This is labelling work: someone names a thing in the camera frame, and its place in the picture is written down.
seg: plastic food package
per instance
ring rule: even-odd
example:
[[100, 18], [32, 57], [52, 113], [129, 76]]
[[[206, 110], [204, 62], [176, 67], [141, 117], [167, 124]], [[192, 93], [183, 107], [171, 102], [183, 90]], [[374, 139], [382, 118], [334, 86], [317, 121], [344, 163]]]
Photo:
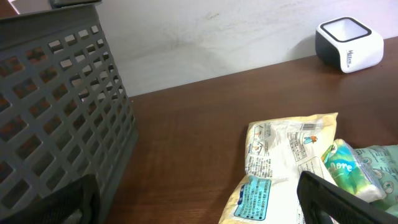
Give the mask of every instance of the plastic food package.
[[338, 187], [365, 202], [386, 196], [373, 170], [362, 163], [354, 149], [344, 140], [336, 139], [322, 156], [322, 161]]
[[355, 152], [363, 163], [372, 167], [387, 195], [372, 204], [398, 217], [398, 146], [371, 146]]
[[246, 136], [246, 176], [220, 224], [305, 223], [297, 198], [304, 170], [335, 184], [320, 157], [333, 144], [337, 113], [258, 121]]

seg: blue label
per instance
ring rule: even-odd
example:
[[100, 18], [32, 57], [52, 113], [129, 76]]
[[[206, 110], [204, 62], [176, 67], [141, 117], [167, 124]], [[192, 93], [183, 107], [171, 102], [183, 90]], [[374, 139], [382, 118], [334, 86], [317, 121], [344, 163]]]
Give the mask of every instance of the blue label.
[[250, 176], [250, 182], [241, 187], [238, 208], [234, 216], [251, 220], [266, 219], [271, 180]]

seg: green package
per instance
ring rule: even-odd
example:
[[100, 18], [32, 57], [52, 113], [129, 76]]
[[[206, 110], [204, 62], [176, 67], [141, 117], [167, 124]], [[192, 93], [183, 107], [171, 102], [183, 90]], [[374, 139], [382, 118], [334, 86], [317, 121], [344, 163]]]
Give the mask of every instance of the green package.
[[347, 192], [366, 202], [386, 196], [371, 167], [362, 163], [362, 158], [344, 140], [336, 139], [322, 155], [322, 161], [337, 186]]
[[398, 217], [398, 146], [371, 146], [355, 149], [373, 171], [387, 196], [372, 204]]

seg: white wall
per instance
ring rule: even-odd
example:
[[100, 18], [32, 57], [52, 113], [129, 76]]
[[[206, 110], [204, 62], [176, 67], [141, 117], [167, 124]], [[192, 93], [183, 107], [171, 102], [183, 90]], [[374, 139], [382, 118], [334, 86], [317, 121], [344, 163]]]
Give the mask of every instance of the white wall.
[[97, 11], [129, 96], [315, 55], [316, 26], [341, 16], [398, 35], [397, 0], [103, 2]]

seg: black plastic object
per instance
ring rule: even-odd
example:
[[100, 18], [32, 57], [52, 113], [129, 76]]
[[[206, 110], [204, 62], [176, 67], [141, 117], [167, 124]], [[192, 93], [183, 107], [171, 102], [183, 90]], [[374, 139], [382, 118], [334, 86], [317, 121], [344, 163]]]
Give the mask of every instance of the black plastic object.
[[74, 6], [77, 4], [88, 4], [88, 3], [96, 3], [101, 2], [102, 0], [50, 0], [51, 7], [61, 8], [65, 6]]
[[61, 224], [80, 210], [80, 224], [97, 224], [100, 214], [100, 190], [92, 174], [68, 184], [37, 203], [0, 221], [0, 224]]
[[306, 224], [332, 223], [329, 216], [340, 224], [398, 223], [395, 216], [373, 207], [309, 171], [302, 172], [297, 195]]

